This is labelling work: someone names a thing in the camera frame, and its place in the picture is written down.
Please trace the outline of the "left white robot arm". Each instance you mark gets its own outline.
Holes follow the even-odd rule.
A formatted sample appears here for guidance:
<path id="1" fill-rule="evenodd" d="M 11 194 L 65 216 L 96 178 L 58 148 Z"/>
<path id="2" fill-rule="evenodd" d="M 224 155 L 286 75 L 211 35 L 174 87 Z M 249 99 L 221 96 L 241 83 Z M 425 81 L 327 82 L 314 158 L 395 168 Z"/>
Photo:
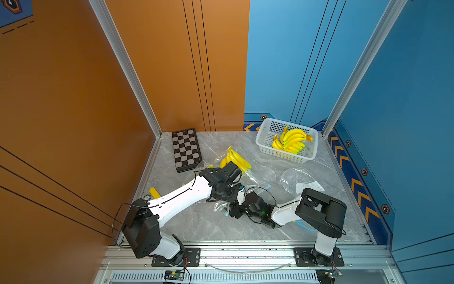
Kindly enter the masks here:
<path id="1" fill-rule="evenodd" d="M 121 231 L 137 259 L 160 256 L 172 265 L 186 263 L 186 248 L 176 235 L 168 235 L 161 228 L 193 204 L 202 200 L 221 200 L 235 203 L 241 190 L 241 169 L 229 162 L 223 168 L 206 168 L 192 181 L 162 196 L 145 201 L 137 199 L 129 204 Z"/>

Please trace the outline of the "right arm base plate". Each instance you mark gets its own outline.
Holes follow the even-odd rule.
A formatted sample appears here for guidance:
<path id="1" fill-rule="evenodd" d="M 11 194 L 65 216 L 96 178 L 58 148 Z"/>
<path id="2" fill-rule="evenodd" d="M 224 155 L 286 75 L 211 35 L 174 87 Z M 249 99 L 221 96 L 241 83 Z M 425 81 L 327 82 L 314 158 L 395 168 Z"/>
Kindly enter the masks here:
<path id="1" fill-rule="evenodd" d="M 293 249 L 294 259 L 298 267 L 344 267 L 344 258 L 339 248 L 335 247 L 330 256 L 318 253 L 313 247 L 296 247 Z"/>

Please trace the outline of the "yellow banana bunch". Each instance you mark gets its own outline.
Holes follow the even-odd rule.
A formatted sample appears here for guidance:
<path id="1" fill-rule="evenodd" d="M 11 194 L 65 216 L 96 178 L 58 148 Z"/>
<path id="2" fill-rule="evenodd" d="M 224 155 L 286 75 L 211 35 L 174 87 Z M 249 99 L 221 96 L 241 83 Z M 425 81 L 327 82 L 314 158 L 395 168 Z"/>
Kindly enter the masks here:
<path id="1" fill-rule="evenodd" d="M 285 128 L 283 129 L 283 132 L 282 132 L 281 136 L 280 136 L 280 142 L 281 142 L 282 144 L 283 144 L 284 141 L 285 141 L 285 137 L 286 137 L 286 134 L 287 134 L 287 132 L 288 132 L 288 128 L 289 128 L 289 126 L 286 125 Z"/>

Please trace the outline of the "clear zip-top bag blue seal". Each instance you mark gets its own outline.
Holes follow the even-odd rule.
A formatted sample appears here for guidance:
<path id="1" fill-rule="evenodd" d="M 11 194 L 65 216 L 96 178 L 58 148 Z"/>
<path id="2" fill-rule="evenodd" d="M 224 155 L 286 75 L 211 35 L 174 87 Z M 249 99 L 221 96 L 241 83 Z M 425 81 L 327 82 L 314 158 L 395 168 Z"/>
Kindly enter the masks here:
<path id="1" fill-rule="evenodd" d="M 310 225 L 308 225 L 308 223 L 306 221 L 297 220 L 297 221 L 294 221 L 294 223 L 297 224 L 298 226 L 300 226 L 301 228 L 304 228 L 307 231 L 317 232 L 317 230 L 314 229 L 313 227 L 311 227 Z"/>

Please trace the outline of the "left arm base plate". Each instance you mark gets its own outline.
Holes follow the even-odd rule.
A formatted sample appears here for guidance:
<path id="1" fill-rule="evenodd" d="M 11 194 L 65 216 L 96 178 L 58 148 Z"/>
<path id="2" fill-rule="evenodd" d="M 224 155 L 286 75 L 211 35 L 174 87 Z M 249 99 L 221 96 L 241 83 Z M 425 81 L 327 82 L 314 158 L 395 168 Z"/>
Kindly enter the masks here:
<path id="1" fill-rule="evenodd" d="M 178 252 L 175 257 L 168 260 L 163 256 L 154 255 L 152 258 L 152 267 L 199 267 L 201 259 L 201 249 L 198 247 L 189 247 Z"/>

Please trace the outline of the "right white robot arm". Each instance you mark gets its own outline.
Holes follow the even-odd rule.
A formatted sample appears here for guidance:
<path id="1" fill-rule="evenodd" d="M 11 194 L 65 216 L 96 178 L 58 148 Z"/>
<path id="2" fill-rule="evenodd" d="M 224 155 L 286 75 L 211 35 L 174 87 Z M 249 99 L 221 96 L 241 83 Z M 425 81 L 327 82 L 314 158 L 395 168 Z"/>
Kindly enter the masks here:
<path id="1" fill-rule="evenodd" d="M 304 221 L 317 231 L 313 247 L 294 249 L 294 258 L 299 267 L 345 266 L 337 241 L 344 235 L 347 206 L 311 188 L 305 188 L 300 197 L 285 204 L 268 204 L 252 190 L 229 205 L 229 215 L 240 218 L 246 215 L 252 222 L 268 228 L 285 226 L 291 222 Z"/>

